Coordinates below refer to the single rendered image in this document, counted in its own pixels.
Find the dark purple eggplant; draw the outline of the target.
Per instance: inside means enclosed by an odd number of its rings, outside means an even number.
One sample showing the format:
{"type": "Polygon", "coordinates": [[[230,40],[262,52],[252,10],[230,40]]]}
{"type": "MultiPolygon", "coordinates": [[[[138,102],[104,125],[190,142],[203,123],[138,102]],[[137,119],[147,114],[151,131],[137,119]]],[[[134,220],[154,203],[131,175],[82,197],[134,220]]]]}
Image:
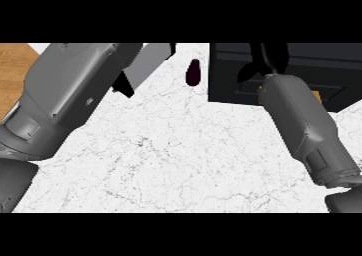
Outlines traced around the dark purple eggplant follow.
{"type": "Polygon", "coordinates": [[[200,64],[199,60],[193,59],[190,61],[187,71],[185,71],[185,83],[188,86],[196,86],[200,82],[200,64]]]}

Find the dark grey open drawer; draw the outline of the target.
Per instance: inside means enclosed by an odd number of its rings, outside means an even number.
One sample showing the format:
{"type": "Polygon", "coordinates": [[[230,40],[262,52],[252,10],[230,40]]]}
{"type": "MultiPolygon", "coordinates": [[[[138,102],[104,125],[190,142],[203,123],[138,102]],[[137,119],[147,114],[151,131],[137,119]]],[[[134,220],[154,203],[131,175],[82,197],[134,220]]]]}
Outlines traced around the dark grey open drawer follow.
{"type": "MultiPolygon", "coordinates": [[[[321,104],[337,113],[362,100],[362,43],[289,43],[286,74],[318,92],[321,104]]],[[[247,43],[210,43],[207,101],[258,106],[259,74],[238,83],[237,74],[252,61],[247,43]]]]}

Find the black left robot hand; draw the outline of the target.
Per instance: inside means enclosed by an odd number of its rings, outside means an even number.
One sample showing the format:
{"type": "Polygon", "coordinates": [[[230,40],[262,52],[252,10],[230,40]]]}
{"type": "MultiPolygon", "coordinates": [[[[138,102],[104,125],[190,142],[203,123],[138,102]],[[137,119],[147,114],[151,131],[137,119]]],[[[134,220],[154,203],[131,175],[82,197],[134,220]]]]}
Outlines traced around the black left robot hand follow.
{"type": "Polygon", "coordinates": [[[119,73],[111,85],[113,91],[131,97],[134,90],[173,53],[175,43],[147,43],[129,66],[119,73]]]}

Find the small orange object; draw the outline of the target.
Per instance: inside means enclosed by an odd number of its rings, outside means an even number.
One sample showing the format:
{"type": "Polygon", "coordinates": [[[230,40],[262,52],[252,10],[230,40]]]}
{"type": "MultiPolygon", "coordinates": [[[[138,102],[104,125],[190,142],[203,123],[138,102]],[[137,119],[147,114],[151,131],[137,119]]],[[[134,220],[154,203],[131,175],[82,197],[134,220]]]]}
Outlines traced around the small orange object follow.
{"type": "MultiPolygon", "coordinates": [[[[261,88],[262,88],[262,86],[258,86],[258,88],[256,88],[256,95],[258,95],[258,103],[259,103],[259,104],[262,104],[261,98],[259,98],[259,91],[261,91],[261,88]]],[[[320,104],[321,104],[321,97],[320,97],[318,91],[311,90],[311,93],[312,93],[312,95],[314,95],[317,101],[318,101],[320,104]]]]}

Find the brown wooden panel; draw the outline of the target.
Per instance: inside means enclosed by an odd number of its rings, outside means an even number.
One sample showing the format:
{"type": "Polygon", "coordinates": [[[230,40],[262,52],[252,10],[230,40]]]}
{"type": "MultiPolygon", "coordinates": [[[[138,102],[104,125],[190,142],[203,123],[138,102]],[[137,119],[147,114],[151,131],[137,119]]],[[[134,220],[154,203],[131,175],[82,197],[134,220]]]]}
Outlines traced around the brown wooden panel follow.
{"type": "Polygon", "coordinates": [[[0,121],[21,94],[23,78],[36,58],[26,43],[0,43],[0,121]]]}

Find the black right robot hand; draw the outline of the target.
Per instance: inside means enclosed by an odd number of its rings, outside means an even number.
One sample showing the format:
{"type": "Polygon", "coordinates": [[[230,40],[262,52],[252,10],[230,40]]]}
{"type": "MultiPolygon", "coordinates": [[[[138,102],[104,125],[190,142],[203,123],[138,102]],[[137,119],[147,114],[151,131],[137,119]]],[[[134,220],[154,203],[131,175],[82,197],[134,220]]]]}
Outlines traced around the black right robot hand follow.
{"type": "Polygon", "coordinates": [[[283,74],[289,63],[286,43],[250,43],[252,61],[243,65],[237,73],[237,82],[247,81],[255,74],[283,74]]]}

